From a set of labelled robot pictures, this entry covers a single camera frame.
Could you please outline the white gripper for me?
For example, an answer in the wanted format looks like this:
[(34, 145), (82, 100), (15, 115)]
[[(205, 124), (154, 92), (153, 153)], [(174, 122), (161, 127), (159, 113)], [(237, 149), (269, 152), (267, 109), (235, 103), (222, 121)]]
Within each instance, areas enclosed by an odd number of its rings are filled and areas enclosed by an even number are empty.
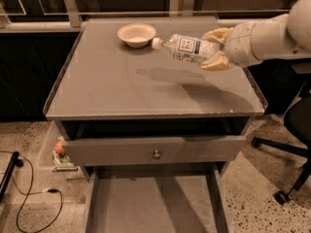
[(242, 68), (261, 63), (253, 53), (251, 46), (253, 22), (240, 23), (233, 28), (221, 27), (206, 32), (201, 39), (211, 42), (225, 43), (224, 51), (217, 51), (200, 67), (207, 71), (224, 71), (234, 63)]

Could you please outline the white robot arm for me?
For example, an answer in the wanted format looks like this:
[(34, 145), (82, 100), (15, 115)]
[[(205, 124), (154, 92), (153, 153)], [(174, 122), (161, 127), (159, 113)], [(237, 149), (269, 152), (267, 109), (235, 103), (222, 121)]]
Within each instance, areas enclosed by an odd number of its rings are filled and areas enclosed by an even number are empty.
[(234, 65), (246, 68), (270, 59), (310, 58), (311, 0), (298, 0), (288, 14), (215, 29), (202, 38), (224, 45), (200, 64), (208, 71), (226, 70)]

